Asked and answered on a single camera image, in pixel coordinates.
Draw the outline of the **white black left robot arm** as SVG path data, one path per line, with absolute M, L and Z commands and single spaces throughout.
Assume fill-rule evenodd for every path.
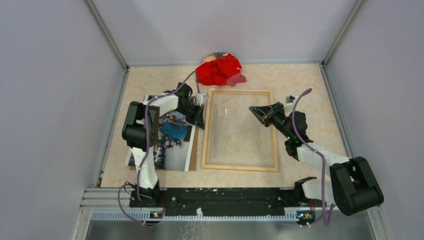
M 135 161 L 137 183 L 131 195 L 136 202 L 149 207 L 160 202 L 160 183 L 153 154 L 159 137 L 160 118 L 176 111 L 185 116 L 189 125 L 204 129 L 204 108 L 208 98 L 209 94 L 205 92 L 192 95 L 191 87 L 180 82 L 174 90 L 154 95 L 147 101 L 132 101 L 129 104 L 121 135 Z

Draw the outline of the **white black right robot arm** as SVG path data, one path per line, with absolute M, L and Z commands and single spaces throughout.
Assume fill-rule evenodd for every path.
M 249 107 L 263 126 L 273 126 L 283 134 L 289 156 L 321 171 L 320 179 L 312 176 L 295 182 L 294 202 L 307 206 L 312 200 L 324 200 L 346 216 L 381 205 L 385 197 L 368 161 L 361 156 L 342 156 L 315 144 L 307 135 L 306 114 L 294 110 L 294 106 L 277 102 Z

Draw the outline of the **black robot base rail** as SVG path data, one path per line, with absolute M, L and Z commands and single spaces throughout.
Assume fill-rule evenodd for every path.
M 160 208 L 168 217 L 194 216 L 200 209 L 205 217 L 284 216 L 290 207 L 321 207 L 321 201 L 307 199 L 294 188 L 161 188 L 153 197 L 130 195 L 131 208 Z

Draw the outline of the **brown cardboard backing board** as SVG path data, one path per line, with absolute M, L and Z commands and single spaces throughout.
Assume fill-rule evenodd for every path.
M 188 141 L 173 140 L 160 134 L 158 142 L 150 152 L 153 154 L 154 167 L 166 171 L 194 171 L 196 170 L 196 154 L 198 145 L 198 129 L 188 126 Z

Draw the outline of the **printed colour photo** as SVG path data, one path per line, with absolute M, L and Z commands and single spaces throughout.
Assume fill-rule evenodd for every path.
M 121 135 L 131 150 L 148 153 L 155 169 L 187 172 L 202 113 L 185 96 L 150 95 L 129 104 Z

